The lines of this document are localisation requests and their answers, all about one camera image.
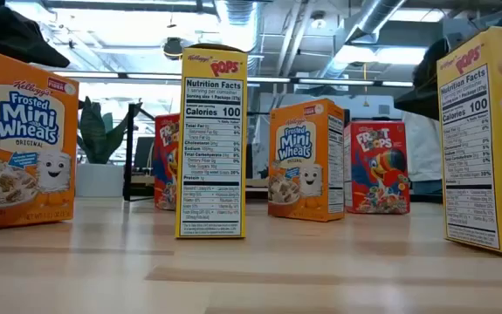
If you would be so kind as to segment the overhead frame light bar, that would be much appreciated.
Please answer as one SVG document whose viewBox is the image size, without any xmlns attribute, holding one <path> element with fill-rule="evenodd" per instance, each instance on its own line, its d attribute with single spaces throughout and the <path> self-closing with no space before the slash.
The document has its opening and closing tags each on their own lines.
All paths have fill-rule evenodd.
<svg viewBox="0 0 502 314">
<path fill-rule="evenodd" d="M 180 74 L 169 73 L 126 73 L 126 72 L 71 72 L 55 71 L 55 74 L 75 79 L 145 79 L 145 80 L 180 80 Z M 391 80 L 368 80 L 349 78 L 283 78 L 283 77 L 248 77 L 252 83 L 303 84 L 303 85 L 345 85 L 410 88 L 412 82 Z"/>
</svg>

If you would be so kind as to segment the Froot Loops red cereal box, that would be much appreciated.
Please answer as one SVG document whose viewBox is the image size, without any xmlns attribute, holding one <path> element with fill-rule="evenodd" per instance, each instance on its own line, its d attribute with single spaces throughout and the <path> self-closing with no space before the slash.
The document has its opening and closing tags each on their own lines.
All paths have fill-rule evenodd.
<svg viewBox="0 0 502 314">
<path fill-rule="evenodd" d="M 160 210 L 176 209 L 179 119 L 179 113 L 155 118 L 154 196 Z"/>
<path fill-rule="evenodd" d="M 410 211 L 405 125 L 352 121 L 344 129 L 345 210 L 406 215 Z"/>
</svg>

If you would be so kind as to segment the silver spiral ventilation duct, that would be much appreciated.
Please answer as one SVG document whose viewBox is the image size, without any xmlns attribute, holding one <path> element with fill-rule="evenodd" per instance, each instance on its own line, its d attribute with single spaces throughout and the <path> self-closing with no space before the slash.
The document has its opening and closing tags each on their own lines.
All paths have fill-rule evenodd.
<svg viewBox="0 0 502 314">
<path fill-rule="evenodd" d="M 248 56 L 247 74 L 257 73 L 261 23 L 261 4 L 247 0 L 217 0 L 217 14 L 221 20 L 222 43 Z"/>
<path fill-rule="evenodd" d="M 353 63 L 366 63 L 354 44 L 376 44 L 382 27 L 407 0 L 364 0 L 360 10 L 344 19 L 334 35 L 334 55 L 319 71 L 320 79 L 336 79 Z"/>
</svg>

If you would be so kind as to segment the Corn Pops yellow cereal box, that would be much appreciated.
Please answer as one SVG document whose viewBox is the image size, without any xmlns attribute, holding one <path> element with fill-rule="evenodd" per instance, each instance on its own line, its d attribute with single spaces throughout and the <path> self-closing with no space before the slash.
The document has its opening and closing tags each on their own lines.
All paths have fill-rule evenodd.
<svg viewBox="0 0 502 314">
<path fill-rule="evenodd" d="M 502 253 L 502 27 L 437 61 L 446 239 Z"/>
<path fill-rule="evenodd" d="M 247 54 L 223 44 L 182 53 L 175 236 L 245 236 Z"/>
</svg>

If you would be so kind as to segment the dark computer monitor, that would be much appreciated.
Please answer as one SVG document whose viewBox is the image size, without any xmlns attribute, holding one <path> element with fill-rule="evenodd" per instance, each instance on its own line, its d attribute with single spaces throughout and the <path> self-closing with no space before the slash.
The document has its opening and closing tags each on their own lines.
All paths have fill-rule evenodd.
<svg viewBox="0 0 502 314">
<path fill-rule="evenodd" d="M 151 172 L 154 157 L 155 138 L 141 136 L 136 141 L 133 170 L 138 173 Z"/>
</svg>

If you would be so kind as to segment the person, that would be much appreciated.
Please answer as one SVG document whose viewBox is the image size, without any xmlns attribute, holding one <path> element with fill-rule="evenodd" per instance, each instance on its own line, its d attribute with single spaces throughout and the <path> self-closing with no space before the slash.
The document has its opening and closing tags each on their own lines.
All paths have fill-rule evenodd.
<svg viewBox="0 0 502 314">
<path fill-rule="evenodd" d="M 409 179 L 416 195 L 442 193 L 442 153 L 437 120 L 403 112 Z"/>
</svg>

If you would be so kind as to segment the black aluminium frame rail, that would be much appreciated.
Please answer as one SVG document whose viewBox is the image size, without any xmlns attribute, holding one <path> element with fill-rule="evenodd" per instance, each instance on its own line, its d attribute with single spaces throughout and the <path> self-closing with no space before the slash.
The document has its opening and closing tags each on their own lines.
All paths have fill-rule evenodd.
<svg viewBox="0 0 502 314">
<path fill-rule="evenodd" d="M 443 195 L 441 193 L 433 193 L 433 194 L 410 194 L 409 195 L 411 202 L 425 202 L 425 203 L 443 203 Z"/>
</svg>

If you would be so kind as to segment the Frosted Mini Wheats orange box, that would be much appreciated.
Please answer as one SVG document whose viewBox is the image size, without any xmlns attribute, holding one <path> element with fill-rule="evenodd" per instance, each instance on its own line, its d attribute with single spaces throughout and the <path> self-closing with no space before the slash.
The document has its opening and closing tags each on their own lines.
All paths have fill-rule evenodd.
<svg viewBox="0 0 502 314">
<path fill-rule="evenodd" d="M 345 118 L 330 99 L 271 111 L 269 215 L 316 222 L 344 217 Z"/>
<path fill-rule="evenodd" d="M 70 220 L 79 84 L 0 54 L 0 229 Z"/>
</svg>

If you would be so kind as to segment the green plant in white pot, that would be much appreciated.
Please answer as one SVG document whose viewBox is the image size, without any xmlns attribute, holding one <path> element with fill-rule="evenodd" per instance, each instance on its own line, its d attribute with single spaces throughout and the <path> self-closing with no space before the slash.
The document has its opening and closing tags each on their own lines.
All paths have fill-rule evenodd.
<svg viewBox="0 0 502 314">
<path fill-rule="evenodd" d="M 122 196 L 124 167 L 110 163 L 121 146 L 128 127 L 128 115 L 113 125 L 111 113 L 102 114 L 101 105 L 86 97 L 79 102 L 77 144 L 87 162 L 78 164 L 75 188 L 77 197 L 116 198 Z"/>
</svg>

